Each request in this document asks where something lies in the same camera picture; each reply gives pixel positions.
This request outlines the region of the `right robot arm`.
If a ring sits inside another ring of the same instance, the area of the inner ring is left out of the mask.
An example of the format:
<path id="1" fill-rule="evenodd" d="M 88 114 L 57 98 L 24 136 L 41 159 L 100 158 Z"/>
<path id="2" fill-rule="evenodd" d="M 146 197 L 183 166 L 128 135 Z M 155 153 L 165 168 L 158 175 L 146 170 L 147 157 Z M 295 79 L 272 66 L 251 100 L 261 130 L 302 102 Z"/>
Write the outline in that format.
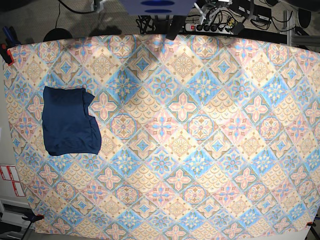
<path id="1" fill-rule="evenodd" d="M 107 0 L 93 0 L 91 3 L 91 10 L 100 13 L 104 9 L 104 3 Z"/>

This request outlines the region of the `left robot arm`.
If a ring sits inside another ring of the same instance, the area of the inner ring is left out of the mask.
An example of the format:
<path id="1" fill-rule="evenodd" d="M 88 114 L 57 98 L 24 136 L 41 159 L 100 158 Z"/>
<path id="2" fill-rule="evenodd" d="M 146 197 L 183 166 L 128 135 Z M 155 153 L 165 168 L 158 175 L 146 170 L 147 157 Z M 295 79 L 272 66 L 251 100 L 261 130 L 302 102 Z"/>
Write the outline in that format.
<path id="1" fill-rule="evenodd" d="M 200 24 L 210 25 L 216 20 L 218 13 L 228 8 L 232 3 L 232 0 L 197 0 L 193 6 L 200 13 Z"/>

